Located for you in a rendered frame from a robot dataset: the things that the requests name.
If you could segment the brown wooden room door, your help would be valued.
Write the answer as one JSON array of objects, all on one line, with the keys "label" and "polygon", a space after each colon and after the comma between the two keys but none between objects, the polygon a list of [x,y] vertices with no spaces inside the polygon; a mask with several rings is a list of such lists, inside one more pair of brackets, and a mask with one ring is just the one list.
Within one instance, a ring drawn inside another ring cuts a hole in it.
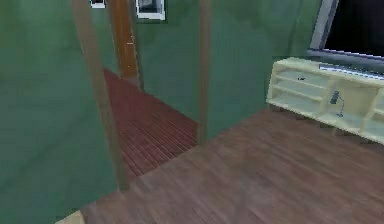
[{"label": "brown wooden room door", "polygon": [[110,0],[114,45],[121,76],[139,82],[135,37],[131,21],[131,0]]}]

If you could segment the cream open shelf unit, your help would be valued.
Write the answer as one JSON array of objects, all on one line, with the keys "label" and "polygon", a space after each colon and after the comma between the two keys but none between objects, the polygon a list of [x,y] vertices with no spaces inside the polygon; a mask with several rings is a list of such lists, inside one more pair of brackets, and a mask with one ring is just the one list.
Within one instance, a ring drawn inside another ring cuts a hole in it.
[{"label": "cream open shelf unit", "polygon": [[[343,117],[330,110],[334,90],[345,101]],[[384,76],[290,57],[273,63],[266,102],[384,145]]]}]

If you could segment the small grey desk lamp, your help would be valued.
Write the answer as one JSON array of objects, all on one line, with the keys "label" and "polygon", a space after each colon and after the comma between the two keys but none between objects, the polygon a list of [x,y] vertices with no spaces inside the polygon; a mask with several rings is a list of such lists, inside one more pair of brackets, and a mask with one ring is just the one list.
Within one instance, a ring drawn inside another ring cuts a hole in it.
[{"label": "small grey desk lamp", "polygon": [[334,90],[330,98],[330,110],[334,112],[338,117],[344,116],[345,101],[341,96],[339,90]]}]

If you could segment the cream furniture corner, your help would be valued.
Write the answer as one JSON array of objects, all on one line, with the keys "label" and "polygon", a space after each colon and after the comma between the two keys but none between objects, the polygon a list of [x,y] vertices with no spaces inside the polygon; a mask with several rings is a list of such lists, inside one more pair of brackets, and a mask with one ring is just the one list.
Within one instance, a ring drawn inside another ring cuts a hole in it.
[{"label": "cream furniture corner", "polygon": [[57,221],[55,224],[86,224],[85,219],[80,210],[68,215],[67,217]]}]

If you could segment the grey framed television set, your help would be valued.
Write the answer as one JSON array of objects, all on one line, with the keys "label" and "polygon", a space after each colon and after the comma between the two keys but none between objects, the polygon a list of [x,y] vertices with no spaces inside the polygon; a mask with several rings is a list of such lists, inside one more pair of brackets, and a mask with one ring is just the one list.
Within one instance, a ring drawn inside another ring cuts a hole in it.
[{"label": "grey framed television set", "polygon": [[384,0],[320,0],[307,55],[384,76]]}]

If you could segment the white framed wall picture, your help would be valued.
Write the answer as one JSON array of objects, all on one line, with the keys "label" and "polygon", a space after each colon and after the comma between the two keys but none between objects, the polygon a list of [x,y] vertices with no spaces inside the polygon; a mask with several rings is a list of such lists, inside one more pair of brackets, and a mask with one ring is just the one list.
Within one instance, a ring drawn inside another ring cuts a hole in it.
[{"label": "white framed wall picture", "polygon": [[165,19],[165,0],[136,0],[136,14],[139,19]]}]

